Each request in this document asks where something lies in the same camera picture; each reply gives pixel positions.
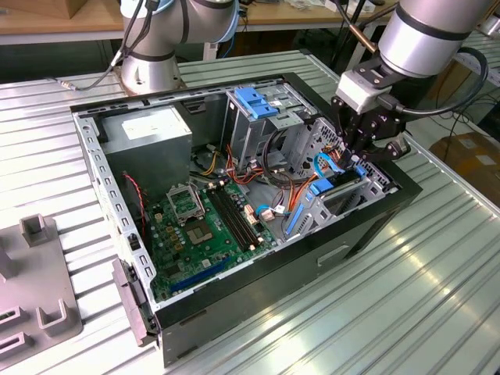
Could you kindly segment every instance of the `aluminum workbench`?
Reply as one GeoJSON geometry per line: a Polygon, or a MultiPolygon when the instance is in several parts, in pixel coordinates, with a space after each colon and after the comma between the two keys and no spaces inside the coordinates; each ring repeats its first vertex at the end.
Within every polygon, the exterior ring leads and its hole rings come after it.
{"type": "MultiPolygon", "coordinates": [[[[181,64],[189,86],[296,72],[326,100],[338,78],[284,52],[181,64]]],[[[79,85],[98,75],[72,77],[79,85]]],[[[163,373],[135,344],[111,276],[116,257],[69,105],[120,98],[112,75],[88,92],[47,80],[0,86],[0,227],[52,216],[83,332],[5,370],[163,373]]],[[[167,369],[168,373],[487,373],[500,365],[498,209],[412,142],[398,165],[418,199],[362,253],[167,369]]]]}

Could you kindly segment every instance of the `motherboard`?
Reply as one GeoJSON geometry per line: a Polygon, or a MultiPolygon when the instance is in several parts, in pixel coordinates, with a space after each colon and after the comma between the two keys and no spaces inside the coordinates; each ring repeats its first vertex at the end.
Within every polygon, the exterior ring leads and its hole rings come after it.
{"type": "Polygon", "coordinates": [[[147,209],[157,272],[152,290],[158,300],[277,245],[264,223],[249,221],[251,206],[234,182],[199,191],[189,185],[173,193],[147,209]],[[195,215],[187,219],[186,213],[195,215]]]}

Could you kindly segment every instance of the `white label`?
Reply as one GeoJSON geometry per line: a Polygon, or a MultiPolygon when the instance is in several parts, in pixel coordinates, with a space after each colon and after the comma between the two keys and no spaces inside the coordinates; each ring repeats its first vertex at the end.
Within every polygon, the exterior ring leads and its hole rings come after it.
{"type": "Polygon", "coordinates": [[[185,125],[171,108],[139,119],[123,121],[122,127],[131,140],[155,134],[168,134],[169,138],[176,138],[187,133],[185,125]]]}
{"type": "Polygon", "coordinates": [[[463,145],[463,147],[471,149],[471,148],[476,148],[477,145],[474,143],[472,139],[459,139],[460,143],[463,145]]]}
{"type": "Polygon", "coordinates": [[[496,164],[496,162],[492,158],[490,158],[488,155],[476,155],[476,157],[485,166],[494,166],[496,164]]]}

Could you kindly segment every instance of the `metal bracket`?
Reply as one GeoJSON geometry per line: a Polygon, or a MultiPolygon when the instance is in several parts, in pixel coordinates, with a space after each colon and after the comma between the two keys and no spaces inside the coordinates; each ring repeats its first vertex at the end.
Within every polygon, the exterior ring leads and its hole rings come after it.
{"type": "Polygon", "coordinates": [[[379,162],[385,160],[397,160],[410,152],[409,143],[404,139],[403,134],[399,134],[392,141],[388,142],[384,148],[372,146],[369,150],[363,150],[359,156],[367,162],[379,162]]]}
{"type": "Polygon", "coordinates": [[[66,332],[76,323],[75,314],[73,314],[71,309],[68,309],[62,298],[58,300],[58,304],[59,311],[51,315],[39,307],[36,308],[38,327],[50,338],[66,332]],[[59,313],[61,317],[54,319],[54,316],[59,313]]]}
{"type": "Polygon", "coordinates": [[[42,215],[28,216],[20,220],[20,231],[30,248],[50,241],[50,233],[42,215]]]}
{"type": "Polygon", "coordinates": [[[2,250],[0,244],[0,283],[5,283],[7,279],[16,275],[16,266],[9,256],[2,250]]]}
{"type": "Polygon", "coordinates": [[[7,359],[33,344],[31,337],[27,336],[24,332],[14,334],[4,340],[0,341],[0,361],[7,359]]]}
{"type": "Polygon", "coordinates": [[[115,259],[112,267],[112,278],[118,288],[135,341],[138,346],[146,346],[156,340],[158,333],[153,316],[144,317],[142,307],[147,304],[147,298],[141,283],[135,276],[134,268],[120,259],[115,259]]]}

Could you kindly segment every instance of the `black cable hose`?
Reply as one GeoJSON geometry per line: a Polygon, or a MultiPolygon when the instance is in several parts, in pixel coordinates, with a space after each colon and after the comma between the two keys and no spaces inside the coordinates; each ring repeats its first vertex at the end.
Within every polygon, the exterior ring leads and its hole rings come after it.
{"type": "Polygon", "coordinates": [[[125,30],[125,34],[123,34],[122,44],[119,48],[122,51],[127,46],[127,41],[128,41],[128,37],[130,36],[130,32],[132,31],[132,26],[134,25],[135,20],[138,17],[138,14],[139,14],[139,11],[141,10],[143,2],[144,2],[144,0],[139,0],[139,3],[137,4],[137,7],[134,10],[134,13],[132,14],[132,18],[130,18],[130,22],[127,26],[127,29],[125,30]]]}
{"type": "MultiPolygon", "coordinates": [[[[380,18],[381,18],[381,17],[383,17],[383,16],[386,16],[387,14],[389,14],[389,13],[391,13],[391,12],[393,12],[393,11],[394,11],[394,9],[396,9],[396,7],[397,7],[397,6],[398,6],[398,3],[395,3],[394,5],[391,5],[391,6],[389,6],[388,8],[386,8],[386,9],[384,9],[384,10],[381,10],[381,11],[379,11],[378,13],[373,14],[370,18],[368,18],[368,19],[366,19],[366,20],[364,20],[364,21],[361,21],[361,22],[359,23],[359,25],[358,25],[358,28],[359,28],[361,31],[363,31],[363,29],[364,29],[365,27],[367,27],[369,24],[371,24],[372,22],[374,22],[374,21],[376,21],[376,20],[380,19],[380,18]]],[[[344,49],[345,45],[347,45],[348,43],[350,43],[350,42],[351,42],[351,40],[352,40],[353,38],[355,38],[355,35],[354,35],[354,34],[352,34],[352,33],[350,33],[350,32],[348,31],[348,39],[347,39],[347,41],[346,41],[346,42],[344,42],[344,43],[342,44],[342,46],[338,49],[338,52],[335,52],[335,56],[332,58],[332,63],[331,63],[331,65],[332,65],[332,66],[337,65],[337,61],[338,61],[337,55],[339,55],[339,54],[341,53],[341,51],[342,51],[342,49],[344,49]]]]}
{"type": "Polygon", "coordinates": [[[395,108],[391,108],[392,110],[396,111],[397,113],[401,113],[403,115],[410,115],[410,116],[416,116],[416,117],[427,117],[427,116],[436,116],[436,115],[441,115],[442,113],[446,113],[449,111],[452,111],[453,109],[456,109],[458,107],[461,107],[463,105],[466,105],[469,103],[471,100],[474,99],[474,97],[479,93],[481,88],[484,85],[484,82],[488,78],[488,61],[486,57],[479,51],[477,51],[475,48],[471,47],[461,47],[458,50],[458,53],[466,53],[469,54],[473,57],[476,58],[476,60],[480,64],[480,75],[477,78],[477,81],[473,88],[470,90],[469,94],[466,95],[464,98],[461,100],[458,100],[455,103],[452,103],[450,105],[437,108],[437,109],[412,109],[412,108],[406,108],[402,104],[397,104],[395,108]]]}
{"type": "Polygon", "coordinates": [[[349,29],[344,30],[344,23],[345,23],[345,20],[342,19],[341,28],[338,30],[337,40],[335,41],[335,45],[334,45],[334,48],[333,48],[333,51],[332,51],[332,55],[330,57],[330,68],[333,66],[333,61],[335,59],[335,56],[337,55],[338,48],[340,47],[339,42],[341,41],[341,37],[344,34],[347,34],[347,35],[351,34],[351,32],[349,31],[349,29]]]}

